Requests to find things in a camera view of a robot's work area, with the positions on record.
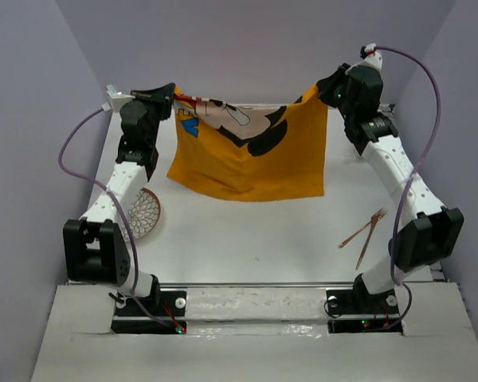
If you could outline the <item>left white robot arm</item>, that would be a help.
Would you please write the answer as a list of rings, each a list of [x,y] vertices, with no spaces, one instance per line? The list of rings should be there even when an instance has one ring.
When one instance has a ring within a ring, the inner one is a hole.
[[[121,136],[108,182],[93,180],[100,188],[94,204],[63,227],[66,270],[69,280],[115,288],[142,314],[160,305],[160,285],[155,275],[141,271],[127,212],[137,194],[150,181],[159,152],[159,125],[170,118],[175,85],[120,93],[107,87],[108,103],[101,111],[119,117]]]

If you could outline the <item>floral patterned plate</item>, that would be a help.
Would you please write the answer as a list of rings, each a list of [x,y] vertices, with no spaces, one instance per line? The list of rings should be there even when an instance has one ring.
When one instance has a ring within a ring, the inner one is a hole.
[[[161,204],[154,192],[142,188],[127,212],[127,223],[134,241],[149,235],[161,217]]]

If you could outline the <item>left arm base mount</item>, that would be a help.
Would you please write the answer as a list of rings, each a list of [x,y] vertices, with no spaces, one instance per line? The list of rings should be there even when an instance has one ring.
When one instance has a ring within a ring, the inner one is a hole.
[[[181,289],[161,290],[158,303],[147,298],[126,298],[109,292],[115,303],[111,331],[116,334],[184,335],[187,292]]]

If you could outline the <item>orange cartoon mouse placemat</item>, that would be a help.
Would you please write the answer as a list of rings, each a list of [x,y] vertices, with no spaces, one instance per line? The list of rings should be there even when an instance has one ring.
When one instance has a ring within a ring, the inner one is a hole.
[[[171,180],[226,201],[323,196],[328,106],[316,85],[281,105],[229,103],[176,88],[173,109]]]

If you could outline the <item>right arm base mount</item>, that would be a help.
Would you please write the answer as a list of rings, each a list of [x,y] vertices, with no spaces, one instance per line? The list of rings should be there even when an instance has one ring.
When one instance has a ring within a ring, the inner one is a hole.
[[[330,334],[402,332],[394,290],[358,300],[352,289],[328,290],[323,304]]]

